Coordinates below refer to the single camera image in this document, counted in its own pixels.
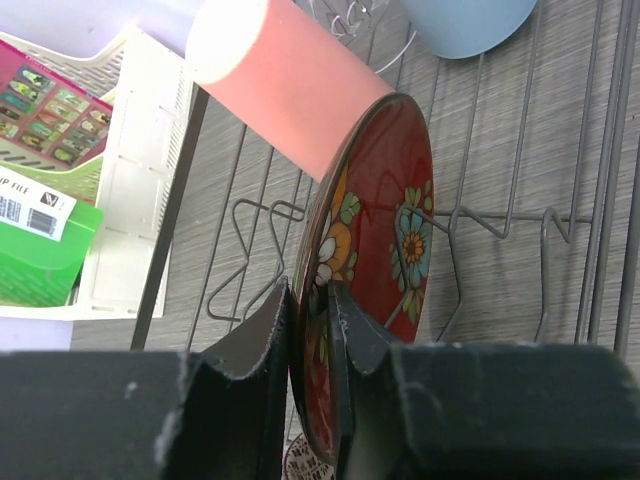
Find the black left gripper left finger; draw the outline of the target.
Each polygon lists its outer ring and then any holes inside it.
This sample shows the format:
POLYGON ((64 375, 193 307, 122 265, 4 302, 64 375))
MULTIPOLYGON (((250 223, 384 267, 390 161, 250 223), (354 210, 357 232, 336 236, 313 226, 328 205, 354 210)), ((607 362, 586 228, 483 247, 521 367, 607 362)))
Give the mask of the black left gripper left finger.
POLYGON ((277 479, 291 295, 200 351, 1 357, 5 479, 277 479))

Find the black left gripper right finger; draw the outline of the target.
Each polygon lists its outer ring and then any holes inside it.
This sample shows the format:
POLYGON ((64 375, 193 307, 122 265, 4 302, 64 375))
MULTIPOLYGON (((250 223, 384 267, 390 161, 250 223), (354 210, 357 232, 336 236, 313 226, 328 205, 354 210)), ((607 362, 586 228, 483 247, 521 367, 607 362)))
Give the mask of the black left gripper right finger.
POLYGON ((328 288, 339 479, 635 479, 639 386, 593 345, 397 340, 328 288))

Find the red floral plate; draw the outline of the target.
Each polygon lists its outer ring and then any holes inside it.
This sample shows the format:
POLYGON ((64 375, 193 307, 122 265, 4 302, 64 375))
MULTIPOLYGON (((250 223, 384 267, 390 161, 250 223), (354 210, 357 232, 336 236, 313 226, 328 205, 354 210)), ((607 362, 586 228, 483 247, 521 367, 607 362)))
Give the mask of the red floral plate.
POLYGON ((388 94, 338 148, 305 226, 293 280, 291 384, 316 455, 333 452, 326 292, 341 281, 398 339, 416 338, 434 214, 432 152, 416 101, 388 94))

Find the pink plastic cup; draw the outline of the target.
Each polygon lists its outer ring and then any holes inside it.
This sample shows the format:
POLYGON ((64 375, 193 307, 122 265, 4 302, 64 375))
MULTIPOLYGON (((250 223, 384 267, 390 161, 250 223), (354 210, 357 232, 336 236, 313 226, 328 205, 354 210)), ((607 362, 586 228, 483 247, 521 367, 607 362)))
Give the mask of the pink plastic cup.
POLYGON ((392 87, 292 1, 206 1, 185 49, 195 83, 314 180, 392 87))

